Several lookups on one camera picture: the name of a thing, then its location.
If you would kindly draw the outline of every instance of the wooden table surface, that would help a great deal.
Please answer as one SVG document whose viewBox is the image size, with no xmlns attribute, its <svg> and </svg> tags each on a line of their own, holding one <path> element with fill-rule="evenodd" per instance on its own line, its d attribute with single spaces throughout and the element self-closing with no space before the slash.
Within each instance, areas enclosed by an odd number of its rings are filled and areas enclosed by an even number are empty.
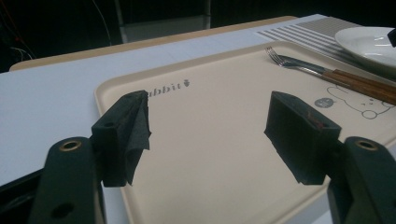
<svg viewBox="0 0 396 224">
<path fill-rule="evenodd" d="M 240 23 L 240 24 L 236 24 L 236 25 L 224 26 L 224 27 L 219 27 L 219 28 L 214 28 L 214 29 L 185 33 L 185 34 L 181 34 L 181 35 L 169 35 L 169 36 L 165 36 L 165 37 L 136 41 L 136 42 L 132 42 L 132 43 L 115 45 L 115 46 L 105 47 L 105 48 L 100 48 L 100 49 L 90 49 L 90 50 L 84 50 L 84 51 L 79 51 L 79 52 L 75 52 L 75 53 L 52 56 L 52 57 L 48 57 L 48 58 L 40 58 L 40 59 L 31 60 L 31 61 L 16 63 L 11 66 L 10 71 L 16 71 L 16 70 L 20 70 L 20 69 L 31 68 L 31 67 L 47 65 L 47 64 L 52 64 L 52 63 L 69 62 L 69 61 L 91 58 L 91 57 L 101 56 L 101 55 L 106 55 L 106 54 L 111 54 L 111 53 L 123 52 L 123 51 L 131 50 L 131 49 L 142 49 L 142 48 L 146 48 L 146 47 L 150 47 L 150 46 L 167 44 L 167 43 L 177 42 L 177 41 L 186 40 L 186 39 L 192 39 L 195 37 L 216 35 L 216 34 L 237 31 L 237 30 L 247 29 L 247 28 L 256 27 L 256 26 L 273 24 L 273 23 L 282 22 L 282 21 L 294 20 L 294 19 L 296 19 L 296 17 L 292 17 L 292 16 L 277 17 L 277 18 L 272 18 L 272 19 L 267 19 L 267 20 L 262 20 L 262 21 L 252 21 L 252 22 Z"/>
</svg>

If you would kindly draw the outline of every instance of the bolt hole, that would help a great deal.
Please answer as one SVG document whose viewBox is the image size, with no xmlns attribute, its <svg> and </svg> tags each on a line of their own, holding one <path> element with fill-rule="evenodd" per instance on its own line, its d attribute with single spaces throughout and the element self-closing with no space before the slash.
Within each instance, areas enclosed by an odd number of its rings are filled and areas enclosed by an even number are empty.
<svg viewBox="0 0 396 224">
<path fill-rule="evenodd" d="M 61 151 L 72 151 L 75 149 L 78 149 L 81 146 L 81 142 L 80 141 L 68 141 L 63 143 L 59 149 Z"/>
<path fill-rule="evenodd" d="M 358 147 L 370 150 L 370 151 L 376 151 L 378 150 L 378 147 L 376 145 L 374 145 L 371 142 L 367 142 L 367 141 L 357 141 L 356 145 L 358 145 Z"/>
<path fill-rule="evenodd" d="M 63 203 L 52 210 L 51 216 L 53 218 L 65 218 L 74 210 L 74 205 L 71 203 Z"/>
</svg>

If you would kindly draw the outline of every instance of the plastic tray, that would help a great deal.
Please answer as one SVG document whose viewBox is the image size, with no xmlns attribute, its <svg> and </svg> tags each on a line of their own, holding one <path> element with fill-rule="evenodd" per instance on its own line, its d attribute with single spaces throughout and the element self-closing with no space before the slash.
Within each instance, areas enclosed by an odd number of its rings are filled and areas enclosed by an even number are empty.
<svg viewBox="0 0 396 224">
<path fill-rule="evenodd" d="M 293 94 L 351 135 L 390 144 L 396 108 L 296 70 L 278 53 L 374 79 L 289 42 L 273 42 L 116 77 L 95 96 L 101 114 L 123 94 L 149 92 L 150 150 L 122 189 L 132 223 L 282 223 L 322 195 L 298 184 L 263 133 L 271 91 Z"/>
</svg>

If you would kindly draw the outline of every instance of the knife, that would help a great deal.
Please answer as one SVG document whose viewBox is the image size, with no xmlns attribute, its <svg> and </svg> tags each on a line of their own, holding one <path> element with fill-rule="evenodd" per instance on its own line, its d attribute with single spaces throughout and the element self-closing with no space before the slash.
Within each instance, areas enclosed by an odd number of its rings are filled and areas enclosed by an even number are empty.
<svg viewBox="0 0 396 224">
<path fill-rule="evenodd" d="M 288 62 L 301 66 L 306 72 L 317 75 L 326 81 L 353 91 L 357 91 L 364 95 L 371 96 L 377 100 L 381 100 L 391 105 L 396 105 L 396 87 L 394 86 L 390 86 L 383 82 L 374 81 L 369 78 L 353 75 L 338 69 L 331 70 L 288 56 L 279 55 L 279 57 Z"/>
</svg>

